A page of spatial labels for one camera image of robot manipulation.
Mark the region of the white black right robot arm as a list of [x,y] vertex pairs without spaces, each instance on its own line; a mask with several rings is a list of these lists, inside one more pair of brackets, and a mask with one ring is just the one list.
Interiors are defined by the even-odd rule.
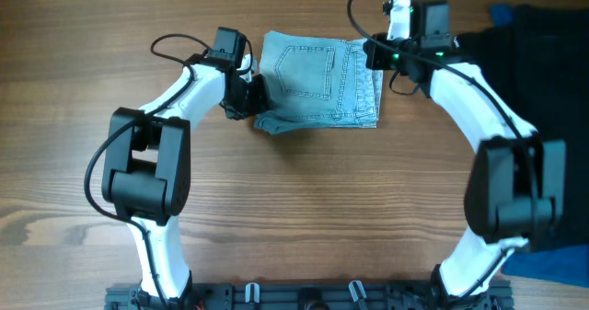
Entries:
[[433,273],[450,307],[488,295],[516,251],[533,251],[563,211],[566,144],[545,140],[493,90],[474,55],[449,33],[445,0],[386,0],[384,33],[369,37],[367,67],[407,76],[454,120],[474,162],[464,196],[468,227]]

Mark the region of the light blue denim shorts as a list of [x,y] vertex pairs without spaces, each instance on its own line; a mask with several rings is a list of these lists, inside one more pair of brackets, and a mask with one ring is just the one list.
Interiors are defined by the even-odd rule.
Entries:
[[301,37],[270,31],[260,74],[269,109],[254,126],[269,134],[316,128],[374,128],[383,73],[366,67],[364,39]]

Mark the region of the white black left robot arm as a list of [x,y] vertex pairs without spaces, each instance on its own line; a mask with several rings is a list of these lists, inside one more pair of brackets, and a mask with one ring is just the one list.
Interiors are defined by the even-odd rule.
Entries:
[[191,132],[216,106],[235,121],[268,108],[251,44],[236,29],[218,28],[213,45],[179,64],[180,78],[159,98],[112,114],[84,180],[89,195],[103,157],[102,196],[114,207],[105,215],[130,228],[142,268],[133,294],[139,309],[199,308],[179,231],[191,186]]

